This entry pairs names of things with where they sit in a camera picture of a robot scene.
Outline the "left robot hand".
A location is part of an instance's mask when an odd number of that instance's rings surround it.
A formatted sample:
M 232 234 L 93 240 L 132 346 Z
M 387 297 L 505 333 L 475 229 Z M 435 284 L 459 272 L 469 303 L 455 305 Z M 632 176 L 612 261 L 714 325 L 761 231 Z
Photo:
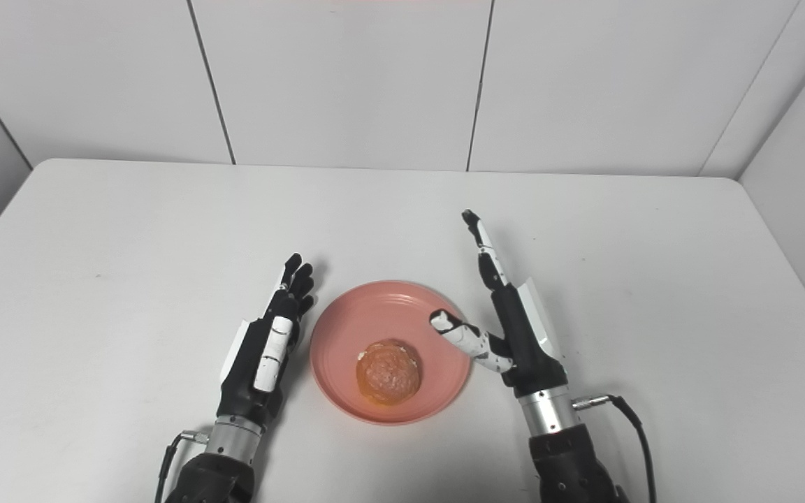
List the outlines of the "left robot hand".
M 234 416 L 266 428 L 281 410 L 280 383 L 301 338 L 303 317 L 315 305 L 314 268 L 300 254 L 284 264 L 261 317 L 243 330 L 234 359 L 222 379 L 217 416 Z

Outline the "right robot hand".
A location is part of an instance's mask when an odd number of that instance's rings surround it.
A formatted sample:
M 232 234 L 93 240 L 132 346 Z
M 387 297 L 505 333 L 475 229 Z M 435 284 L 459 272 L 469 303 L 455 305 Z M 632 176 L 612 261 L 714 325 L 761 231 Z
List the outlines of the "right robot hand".
M 429 324 L 474 362 L 500 374 L 517 398 L 567 386 L 567 372 L 553 355 L 552 329 L 539 314 L 539 303 L 531 298 L 527 284 L 516 287 L 508 280 L 478 214 L 464 210 L 461 217 L 478 246 L 479 276 L 490 292 L 502 337 L 467 323 L 446 309 L 432 312 Z

